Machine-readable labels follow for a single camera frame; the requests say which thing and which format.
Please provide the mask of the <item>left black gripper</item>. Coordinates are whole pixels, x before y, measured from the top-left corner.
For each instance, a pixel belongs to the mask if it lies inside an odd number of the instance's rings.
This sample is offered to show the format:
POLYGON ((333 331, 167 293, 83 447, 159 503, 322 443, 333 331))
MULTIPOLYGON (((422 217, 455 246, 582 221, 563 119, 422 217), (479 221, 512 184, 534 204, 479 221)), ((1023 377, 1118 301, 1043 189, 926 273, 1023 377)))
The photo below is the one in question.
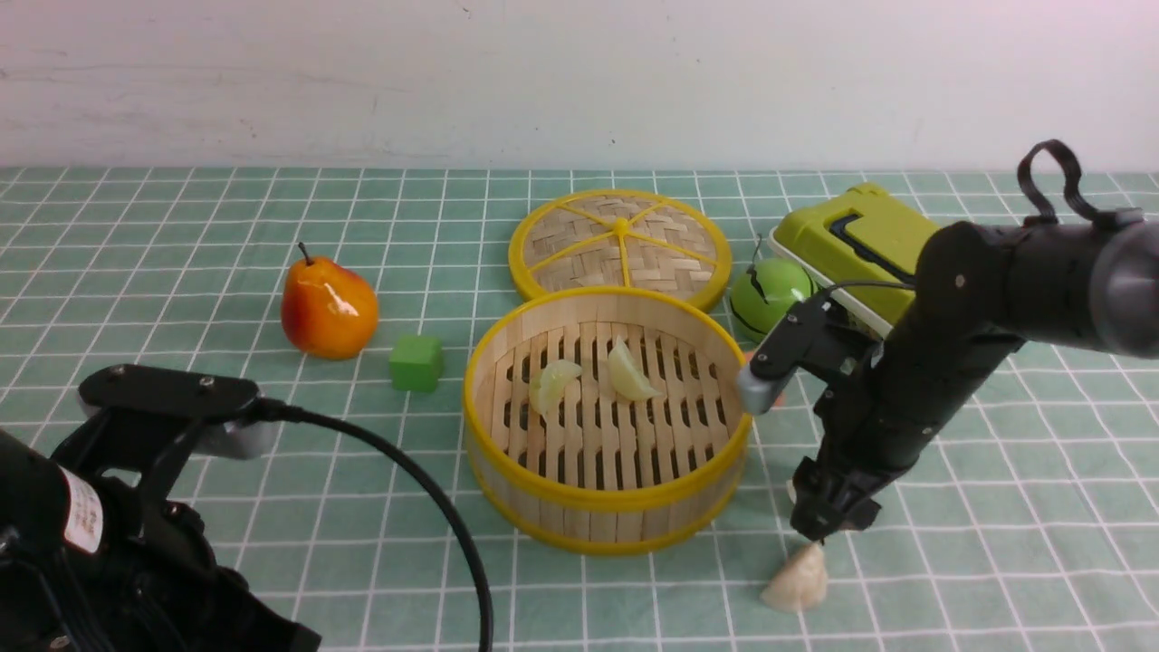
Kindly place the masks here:
POLYGON ((190 510, 160 545, 127 527, 136 495, 3 434, 5 651, 316 651, 216 561, 190 510))

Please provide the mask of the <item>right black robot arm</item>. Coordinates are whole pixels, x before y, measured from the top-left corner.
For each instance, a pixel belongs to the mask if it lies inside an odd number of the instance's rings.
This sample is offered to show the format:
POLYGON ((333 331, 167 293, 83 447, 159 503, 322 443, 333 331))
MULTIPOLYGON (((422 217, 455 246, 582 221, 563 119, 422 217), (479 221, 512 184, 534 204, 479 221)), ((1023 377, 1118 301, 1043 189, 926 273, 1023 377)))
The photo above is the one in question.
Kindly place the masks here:
POLYGON ((940 228, 909 308, 817 401, 822 446, 793 475, 790 527, 812 542, 868 528, 875 495, 1026 343, 1153 360, 1156 338, 1154 222, 940 228))

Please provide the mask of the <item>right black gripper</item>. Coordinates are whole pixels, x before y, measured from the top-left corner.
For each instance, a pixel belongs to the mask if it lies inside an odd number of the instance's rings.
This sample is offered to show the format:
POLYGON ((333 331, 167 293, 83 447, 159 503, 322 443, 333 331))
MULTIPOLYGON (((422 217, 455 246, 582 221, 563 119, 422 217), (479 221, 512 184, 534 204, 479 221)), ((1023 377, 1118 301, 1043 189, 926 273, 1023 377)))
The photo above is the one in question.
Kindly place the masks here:
POLYGON ((880 512, 875 495, 914 467, 1023 343, 1013 335, 887 338, 880 358, 816 405, 824 434, 816 457, 804 457, 793 475, 790 528, 811 542, 869 528, 880 512))

